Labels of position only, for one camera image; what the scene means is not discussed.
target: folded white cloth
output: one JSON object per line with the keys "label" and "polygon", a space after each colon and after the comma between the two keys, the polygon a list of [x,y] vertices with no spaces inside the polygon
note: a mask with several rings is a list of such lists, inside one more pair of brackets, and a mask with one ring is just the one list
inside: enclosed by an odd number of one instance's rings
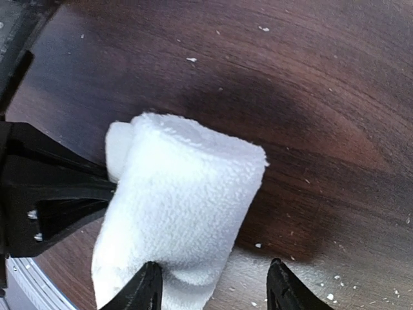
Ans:
{"label": "folded white cloth", "polygon": [[163,268],[163,310],[202,309],[261,186],[264,150],[151,113],[110,126],[106,161],[119,181],[94,249],[97,308],[152,261]]}

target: wood grain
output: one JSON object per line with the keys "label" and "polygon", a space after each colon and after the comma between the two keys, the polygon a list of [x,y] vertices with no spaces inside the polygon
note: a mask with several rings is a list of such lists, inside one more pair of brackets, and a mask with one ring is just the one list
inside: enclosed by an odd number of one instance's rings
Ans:
{"label": "wood grain", "polygon": [[[266,309],[273,256],[335,309],[411,309],[412,13],[408,0],[70,1],[8,119],[101,163],[108,125],[144,110],[262,145],[264,184],[207,309]],[[95,308],[99,225],[37,258],[80,309]]]}

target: white crumb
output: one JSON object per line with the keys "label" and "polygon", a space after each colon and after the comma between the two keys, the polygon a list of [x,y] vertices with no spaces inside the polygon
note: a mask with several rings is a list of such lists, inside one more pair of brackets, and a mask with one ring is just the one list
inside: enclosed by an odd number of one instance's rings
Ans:
{"label": "white crumb", "polygon": [[263,28],[263,27],[261,27],[261,26],[258,26],[258,29],[260,29],[260,30],[262,30],[262,31],[264,31],[264,32],[270,31],[270,29],[267,28],[267,27]]}

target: dark wood surface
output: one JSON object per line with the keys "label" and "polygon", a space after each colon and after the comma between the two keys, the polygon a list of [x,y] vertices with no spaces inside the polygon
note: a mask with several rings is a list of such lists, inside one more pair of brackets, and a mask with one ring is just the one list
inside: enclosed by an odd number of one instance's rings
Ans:
{"label": "dark wood surface", "polygon": [[[62,7],[9,120],[101,163],[108,125],[143,110],[262,145],[271,166],[207,309],[266,309],[274,256],[335,309],[412,309],[412,1],[128,2]],[[98,231],[37,258],[80,309]]]}

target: white towel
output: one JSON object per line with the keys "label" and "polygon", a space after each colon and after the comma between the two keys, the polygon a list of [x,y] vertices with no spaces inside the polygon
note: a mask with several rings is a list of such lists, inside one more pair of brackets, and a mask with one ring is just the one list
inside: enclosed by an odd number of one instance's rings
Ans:
{"label": "white towel", "polygon": [[163,268],[163,310],[200,310],[212,296],[268,165],[261,147],[173,115],[113,123],[106,136],[119,180],[97,239],[97,308],[145,262]]}

